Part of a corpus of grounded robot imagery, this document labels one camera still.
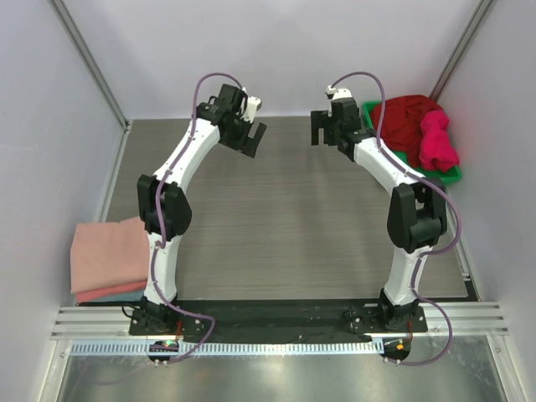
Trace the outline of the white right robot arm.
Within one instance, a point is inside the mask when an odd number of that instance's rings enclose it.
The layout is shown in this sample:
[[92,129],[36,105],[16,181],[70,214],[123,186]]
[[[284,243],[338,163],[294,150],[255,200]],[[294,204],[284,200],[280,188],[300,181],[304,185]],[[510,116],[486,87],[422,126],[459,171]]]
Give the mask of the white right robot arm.
[[415,171],[395,161],[372,128],[363,128],[356,100],[347,90],[327,97],[325,111],[311,112],[311,143],[335,146],[370,173],[390,196],[387,231],[394,245],[389,278],[381,289],[376,319],[385,331],[401,332],[417,313],[422,269],[446,232],[446,201]]

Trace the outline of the hot pink t shirt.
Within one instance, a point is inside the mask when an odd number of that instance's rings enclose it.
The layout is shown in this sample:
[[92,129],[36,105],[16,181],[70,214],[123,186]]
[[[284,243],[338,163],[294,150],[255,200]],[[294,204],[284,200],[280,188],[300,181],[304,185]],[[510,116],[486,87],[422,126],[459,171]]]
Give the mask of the hot pink t shirt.
[[460,159],[451,145],[447,132],[449,118],[443,110],[428,112],[420,123],[422,140],[419,159],[421,166],[428,171],[446,173],[458,166]]

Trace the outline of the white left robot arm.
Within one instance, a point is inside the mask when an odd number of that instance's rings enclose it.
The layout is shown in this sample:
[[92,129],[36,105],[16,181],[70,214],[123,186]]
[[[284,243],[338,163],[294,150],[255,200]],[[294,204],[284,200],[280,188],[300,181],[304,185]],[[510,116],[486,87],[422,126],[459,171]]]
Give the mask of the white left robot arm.
[[209,152],[218,144],[254,157],[266,126],[255,124],[262,106],[244,88],[224,84],[206,102],[194,102],[183,139],[166,162],[137,180],[139,217],[149,240],[147,285],[131,315],[131,335],[166,335],[182,316],[173,308],[177,297],[178,249],[192,222],[187,189]]

